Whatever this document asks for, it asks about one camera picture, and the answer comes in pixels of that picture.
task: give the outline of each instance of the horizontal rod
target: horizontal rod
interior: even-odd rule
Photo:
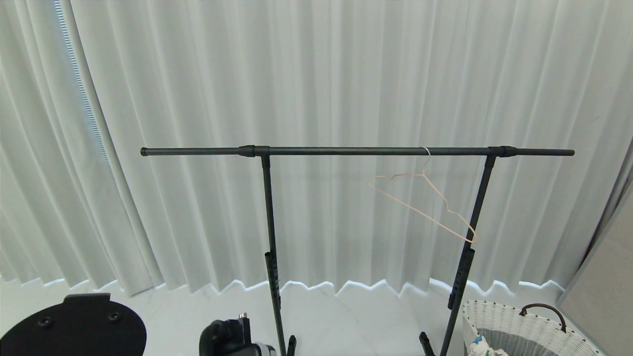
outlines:
[[[142,156],[573,156],[572,149],[495,147],[270,147],[141,148]]]

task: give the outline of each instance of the wire hanger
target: wire hanger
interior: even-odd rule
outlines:
[[[398,203],[400,203],[400,204],[402,204],[402,205],[406,206],[407,208],[409,208],[409,209],[413,210],[414,212],[419,213],[420,215],[424,216],[425,218],[427,218],[427,219],[431,220],[432,222],[435,222],[437,225],[439,225],[439,227],[441,227],[441,228],[443,228],[444,230],[446,230],[446,231],[450,232],[451,234],[453,234],[453,235],[455,235],[455,236],[459,237],[460,239],[462,239],[462,240],[464,240],[464,241],[468,241],[469,243],[475,243],[475,241],[477,240],[477,233],[475,232],[475,229],[473,229],[473,227],[472,227],[472,226],[470,226],[470,224],[468,223],[468,221],[466,221],[466,219],[464,219],[464,217],[463,217],[463,216],[461,216],[461,214],[460,214],[460,213],[458,213],[458,212],[454,212],[454,211],[452,211],[452,210],[448,207],[448,200],[446,200],[446,197],[444,197],[444,195],[443,195],[443,194],[442,194],[439,190],[437,190],[437,188],[435,187],[435,185],[434,185],[434,184],[430,181],[430,179],[427,177],[427,175],[426,175],[426,173],[425,173],[425,171],[424,171],[424,168],[427,166],[428,162],[429,162],[429,161],[430,161],[430,159],[431,159],[431,152],[430,152],[430,151],[429,151],[429,149],[428,149],[428,148],[426,148],[426,147],[422,147],[422,148],[427,150],[427,152],[429,153],[429,158],[427,159],[427,161],[426,161],[426,162],[424,162],[424,165],[422,166],[422,173],[421,173],[421,174],[414,174],[414,173],[401,173],[401,174],[394,174],[394,175],[392,175],[392,176],[390,176],[390,177],[389,177],[389,176],[387,176],[387,175],[375,175],[374,177],[372,177],[372,178],[370,178],[370,179],[369,179],[369,181],[367,182],[367,185],[369,185],[370,187],[372,187],[375,191],[377,191],[377,192],[379,192],[379,193],[382,193],[382,194],[386,195],[387,197],[389,197],[389,198],[391,198],[391,199],[393,199],[393,200],[397,201]],[[433,188],[433,190],[434,190],[437,194],[439,194],[439,196],[441,196],[441,197],[442,197],[442,199],[444,200],[444,202],[445,202],[445,204],[446,204],[446,211],[447,211],[447,212],[449,212],[449,213],[451,213],[451,214],[453,214],[453,215],[457,215],[457,216],[459,216],[459,217],[460,217],[460,219],[461,219],[461,221],[464,221],[464,224],[466,224],[466,225],[468,226],[468,229],[472,231],[472,233],[473,233],[473,238],[472,238],[472,240],[469,240],[469,239],[467,239],[467,238],[463,237],[461,234],[458,234],[457,232],[455,232],[455,231],[453,231],[452,229],[450,229],[449,227],[447,227],[447,226],[443,225],[442,223],[440,223],[440,222],[439,222],[439,221],[437,221],[436,219],[433,219],[433,217],[428,216],[427,214],[425,214],[425,213],[421,212],[419,209],[416,209],[416,208],[412,207],[411,205],[409,205],[409,204],[407,204],[407,203],[403,202],[402,200],[400,200],[400,199],[396,198],[395,196],[393,196],[393,195],[391,195],[391,194],[389,194],[389,193],[387,193],[387,192],[385,192],[385,191],[383,191],[383,190],[381,190],[381,189],[376,188],[376,186],[375,186],[375,185],[373,185],[373,182],[374,182],[377,178],[389,178],[389,180],[391,181],[391,180],[393,180],[394,178],[397,178],[397,177],[414,177],[414,178],[415,178],[415,177],[422,177],[422,178],[424,178],[424,179],[427,181],[427,183],[429,183],[429,185],[431,186],[431,188]]]

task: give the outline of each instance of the wall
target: wall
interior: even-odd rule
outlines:
[[[167,291],[150,289],[127,298],[117,283],[100,289],[111,293],[113,301],[135,310],[147,327],[145,355],[197,355],[200,332],[215,319],[237,318],[247,312],[253,340],[277,348],[275,324],[267,283],[245,289],[234,282],[218,293],[210,286],[194,294],[186,288]],[[68,288],[58,282],[44,286],[33,281],[23,286],[13,281],[0,284],[0,333],[4,334],[24,317],[48,306],[61,303],[70,293],[94,292],[89,283]],[[347,283],[334,293],[331,284],[308,289],[288,283],[282,289],[282,317],[285,337],[295,334],[298,355],[421,355],[420,331],[426,331],[439,353],[449,310],[450,289],[432,281],[428,291],[405,285],[397,293],[386,283],[373,288]],[[487,291],[469,283],[464,300],[494,300],[516,307],[532,302],[554,304],[561,295],[554,282],[543,286],[521,283],[516,293],[495,283]],[[538,310],[547,314],[548,310]],[[461,320],[451,342],[451,355],[460,354]]]

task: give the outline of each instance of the laundry basket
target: laundry basket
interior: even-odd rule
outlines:
[[[528,313],[527,309],[532,307],[553,310],[560,323]],[[502,349],[511,356],[600,354],[590,342],[567,328],[562,314],[547,304],[528,304],[519,310],[495,302],[471,300],[462,306],[462,314],[465,345],[481,335],[491,348]]]

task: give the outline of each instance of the beige panel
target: beige panel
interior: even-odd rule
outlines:
[[[559,307],[612,356],[633,355],[633,198],[627,193]]]

